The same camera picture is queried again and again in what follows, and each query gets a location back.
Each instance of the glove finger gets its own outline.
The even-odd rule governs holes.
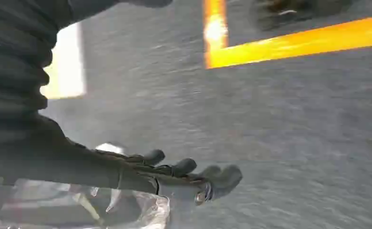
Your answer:
[[[241,170],[237,166],[228,166],[221,175],[213,180],[215,186],[213,199],[218,199],[228,195],[237,187],[243,178]]]
[[[153,150],[146,156],[141,155],[131,155],[128,157],[127,162],[129,163],[136,163],[141,165],[149,165],[154,166],[161,162],[165,158],[165,154],[162,150]]]
[[[154,166],[159,164],[165,159],[165,154],[160,149],[154,149],[149,154],[145,155],[144,162],[149,166]]]
[[[175,177],[180,177],[188,173],[193,172],[197,167],[196,162],[193,159],[183,159],[172,167],[172,173]]]
[[[205,177],[210,179],[211,177],[216,177],[220,174],[221,168],[218,166],[209,166],[203,170],[203,172],[199,173],[199,177]]]

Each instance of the dark object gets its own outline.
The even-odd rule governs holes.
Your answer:
[[[345,10],[353,0],[254,0],[252,22],[262,30],[286,23],[330,16]]]
[[[90,150],[38,113],[47,107],[40,87],[49,81],[43,67],[52,61],[57,32],[118,2],[0,1],[0,177],[141,191],[165,196],[180,208],[227,195],[242,179],[235,166],[192,174],[196,163],[191,159],[156,167],[165,157],[160,150],[148,156]],[[128,2],[162,7],[171,0]]]

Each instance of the black glove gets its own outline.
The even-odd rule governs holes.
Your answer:
[[[199,174],[193,174],[197,167],[193,159],[181,160],[174,166],[155,167],[165,158],[161,150],[154,150],[146,156],[129,157],[101,150],[96,152],[112,160],[122,160],[138,174],[149,177],[155,182],[156,194],[190,202],[194,200],[197,205],[228,195],[242,179],[237,166],[229,166],[224,170],[210,166]]]
[[[150,7],[171,0],[128,0]],[[193,160],[159,166],[164,155],[124,157],[89,150],[38,114],[47,106],[40,87],[57,32],[118,0],[0,0],[0,177],[109,187],[159,194],[201,204],[228,194],[242,178],[237,167],[191,174]]]

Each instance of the yellow road marking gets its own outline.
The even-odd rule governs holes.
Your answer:
[[[372,46],[372,18],[227,47],[224,0],[205,0],[207,68]]]

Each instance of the gloved hand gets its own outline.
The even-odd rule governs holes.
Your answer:
[[[237,166],[228,166],[224,170],[209,166],[201,173],[194,174],[197,164],[189,158],[173,166],[155,167],[165,158],[161,150],[153,150],[146,156],[123,156],[102,150],[95,152],[113,160],[122,160],[138,174],[149,177],[156,182],[156,194],[190,202],[194,200],[197,205],[228,195],[242,179]]]
[[[47,106],[39,90],[48,82],[42,68],[51,62],[57,32],[118,2],[0,1],[0,177],[136,190],[196,204],[227,195],[242,178],[235,166],[192,174],[191,159],[155,167],[165,157],[162,151],[125,157],[89,150],[38,114]],[[126,2],[161,7],[171,0]]]

